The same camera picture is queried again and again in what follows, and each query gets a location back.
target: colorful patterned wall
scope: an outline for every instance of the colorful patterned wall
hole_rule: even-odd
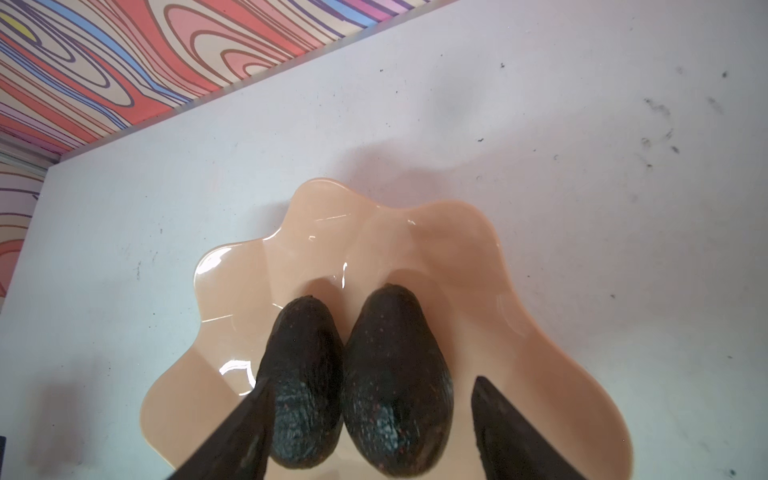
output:
[[[428,0],[0,0],[0,131],[62,154]]]
[[[42,186],[42,178],[0,164],[0,307]]]

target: wavy-edged bowl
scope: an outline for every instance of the wavy-edged bowl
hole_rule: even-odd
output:
[[[252,388],[283,305],[314,295],[346,341],[363,301],[385,282],[419,298],[453,376],[451,436],[424,478],[485,478],[470,409],[478,375],[586,478],[630,478],[632,448],[616,405],[525,312],[496,232],[478,210],[453,200],[388,208],[328,179],[296,190],[273,235],[214,248],[198,263],[200,332],[144,398],[147,442],[173,467],[195,451]],[[270,460],[266,477],[384,478],[346,431],[318,467],[286,470]]]

